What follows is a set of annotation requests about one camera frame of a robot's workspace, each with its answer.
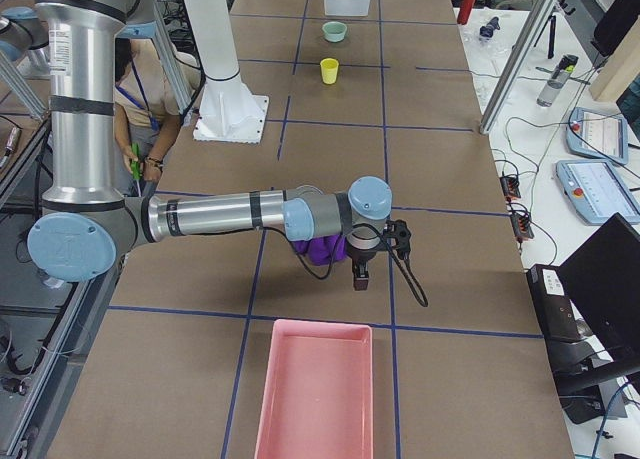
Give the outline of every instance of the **purple object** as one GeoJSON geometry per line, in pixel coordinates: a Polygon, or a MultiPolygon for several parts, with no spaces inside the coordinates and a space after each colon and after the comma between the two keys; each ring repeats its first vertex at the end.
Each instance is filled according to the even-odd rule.
{"type": "Polygon", "coordinates": [[[298,254],[306,254],[314,266],[329,264],[331,262],[331,253],[334,252],[334,247],[333,262],[342,261],[347,257],[345,239],[339,234],[318,237],[310,241],[295,241],[293,247],[298,254]]]}

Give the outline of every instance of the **blue joint cap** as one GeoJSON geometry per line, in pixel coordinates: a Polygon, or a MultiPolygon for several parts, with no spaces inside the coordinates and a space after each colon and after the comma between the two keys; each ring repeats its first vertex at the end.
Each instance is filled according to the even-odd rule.
{"type": "Polygon", "coordinates": [[[361,177],[349,188],[349,202],[362,217],[381,221],[391,214],[391,188],[377,177],[361,177]]]}
{"type": "Polygon", "coordinates": [[[153,39],[155,35],[156,23],[147,22],[146,24],[127,24],[117,37],[120,39],[153,39]]]}
{"type": "Polygon", "coordinates": [[[26,21],[27,19],[37,19],[36,11],[27,6],[10,7],[2,11],[2,15],[10,21],[26,21]]]}
{"type": "Polygon", "coordinates": [[[282,206],[284,213],[284,232],[290,241],[310,241],[313,239],[315,226],[311,209],[300,198],[285,201],[282,206]]]}
{"type": "Polygon", "coordinates": [[[97,222],[80,214],[55,212],[40,218],[29,231],[33,262],[52,277],[88,281],[116,260],[116,246],[97,222]]]}
{"type": "Polygon", "coordinates": [[[0,41],[0,51],[4,52],[4,55],[11,62],[17,61],[22,56],[20,49],[4,41],[0,41]]]}

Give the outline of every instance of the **person's hand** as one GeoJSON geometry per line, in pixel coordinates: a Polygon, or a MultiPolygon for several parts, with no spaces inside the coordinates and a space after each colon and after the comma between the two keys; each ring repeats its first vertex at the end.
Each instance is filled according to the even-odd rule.
{"type": "Polygon", "coordinates": [[[130,174],[133,174],[131,171],[131,161],[138,162],[138,156],[136,156],[133,149],[131,149],[131,144],[122,149],[122,160],[124,161],[124,167],[127,168],[127,171],[129,171],[130,174]]]}
{"type": "Polygon", "coordinates": [[[161,164],[158,162],[147,159],[145,161],[145,168],[143,170],[143,178],[147,182],[159,182],[162,177],[161,164]]]}

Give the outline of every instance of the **white table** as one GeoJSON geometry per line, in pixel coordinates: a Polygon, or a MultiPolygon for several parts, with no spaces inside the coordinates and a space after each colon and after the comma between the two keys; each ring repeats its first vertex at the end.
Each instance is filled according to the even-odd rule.
{"type": "MultiPolygon", "coordinates": [[[[521,11],[473,10],[468,24],[460,26],[469,68],[473,73],[497,76],[502,72],[527,14],[521,11]],[[494,16],[500,18],[501,29],[495,31],[491,40],[483,43],[478,38],[479,29],[494,16]]],[[[564,16],[557,14],[553,59],[547,59],[548,35],[547,28],[538,47],[529,53],[520,76],[546,80],[549,74],[536,70],[536,67],[552,70],[564,54],[574,54],[579,60],[572,77],[588,79],[591,76],[591,60],[580,46],[564,16]]],[[[497,82],[497,78],[474,75],[478,101],[483,111],[497,82]]],[[[521,173],[534,170],[534,165],[510,149],[505,134],[505,125],[510,118],[519,117],[538,125],[566,122],[568,114],[576,106],[576,100],[577,105],[602,111],[603,114],[618,112],[615,104],[595,102],[589,94],[588,87],[581,93],[582,85],[575,81],[569,81],[564,86],[551,107],[543,108],[536,104],[536,98],[543,87],[544,81],[518,79],[489,135],[491,146],[495,149],[495,159],[513,162],[521,173]]],[[[557,161],[580,158],[569,153],[565,143],[565,131],[564,125],[536,128],[516,119],[512,119],[508,126],[508,136],[513,149],[539,164],[537,177],[534,174],[520,176],[520,191],[523,197],[518,202],[531,210],[532,220],[554,238],[558,248],[553,261],[556,265],[561,264],[597,229],[597,226],[586,225],[578,217],[555,177],[557,161]]],[[[631,130],[629,134],[630,142],[637,142],[631,130]]],[[[503,166],[505,174],[515,172],[510,164],[496,162],[498,173],[502,172],[503,166]]],[[[630,150],[628,167],[640,173],[640,151],[630,150]]],[[[630,188],[640,186],[640,180],[631,174],[620,168],[618,172],[630,188]]],[[[521,257],[524,268],[536,263],[550,263],[554,257],[555,247],[551,240],[537,228],[534,228],[534,234],[535,239],[523,244],[521,257]]],[[[594,348],[600,350],[601,347],[596,344],[594,348]]],[[[614,453],[620,452],[640,457],[640,410],[634,406],[627,406],[627,414],[628,419],[607,422],[605,430],[613,434],[614,438],[601,439],[597,455],[599,458],[613,458],[614,453]]],[[[600,421],[598,418],[576,426],[566,419],[577,457],[591,457],[596,438],[595,431],[600,427],[600,421]]]]}

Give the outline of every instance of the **pink plastic bin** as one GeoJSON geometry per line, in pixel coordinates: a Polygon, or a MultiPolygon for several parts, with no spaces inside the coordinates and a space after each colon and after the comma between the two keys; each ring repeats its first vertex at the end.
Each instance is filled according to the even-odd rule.
{"type": "Polygon", "coordinates": [[[273,326],[255,459],[372,459],[371,328],[273,326]]]}

